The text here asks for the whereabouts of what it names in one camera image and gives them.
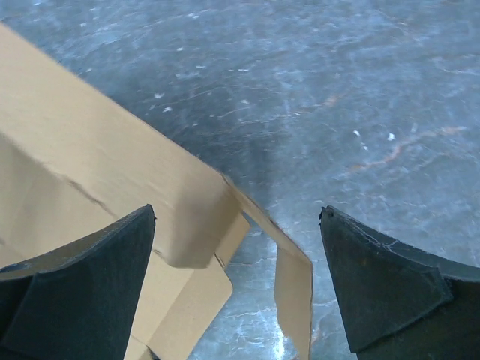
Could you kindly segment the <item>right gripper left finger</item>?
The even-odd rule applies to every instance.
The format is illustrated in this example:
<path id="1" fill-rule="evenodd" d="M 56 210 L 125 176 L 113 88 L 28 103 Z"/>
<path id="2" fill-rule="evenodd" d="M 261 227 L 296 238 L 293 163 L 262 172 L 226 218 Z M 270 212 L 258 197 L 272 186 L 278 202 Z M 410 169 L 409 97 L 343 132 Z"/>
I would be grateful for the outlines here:
<path id="1" fill-rule="evenodd" d="M 144 205 L 1 269 L 2 359 L 123 359 L 155 234 Z"/>

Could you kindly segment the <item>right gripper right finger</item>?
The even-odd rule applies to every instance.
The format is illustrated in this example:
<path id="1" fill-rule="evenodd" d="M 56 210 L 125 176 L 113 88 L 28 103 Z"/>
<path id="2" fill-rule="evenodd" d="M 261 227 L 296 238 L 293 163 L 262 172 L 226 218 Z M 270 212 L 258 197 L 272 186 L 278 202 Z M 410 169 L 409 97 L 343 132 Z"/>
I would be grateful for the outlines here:
<path id="1" fill-rule="evenodd" d="M 327 206 L 322 243 L 358 359 L 478 359 L 479 268 L 405 244 Z"/>

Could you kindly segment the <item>brown cardboard box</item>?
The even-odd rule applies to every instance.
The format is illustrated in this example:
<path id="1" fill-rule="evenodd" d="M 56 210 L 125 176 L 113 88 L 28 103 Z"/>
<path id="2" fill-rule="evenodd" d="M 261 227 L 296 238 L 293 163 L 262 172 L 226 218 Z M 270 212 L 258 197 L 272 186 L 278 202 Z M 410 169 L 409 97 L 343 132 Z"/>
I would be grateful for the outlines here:
<path id="1" fill-rule="evenodd" d="M 257 223 L 277 243 L 277 321 L 311 356 L 313 266 L 224 175 L 1 27 L 1 270 L 151 205 L 154 238 L 122 359 L 186 359 L 233 291 Z"/>

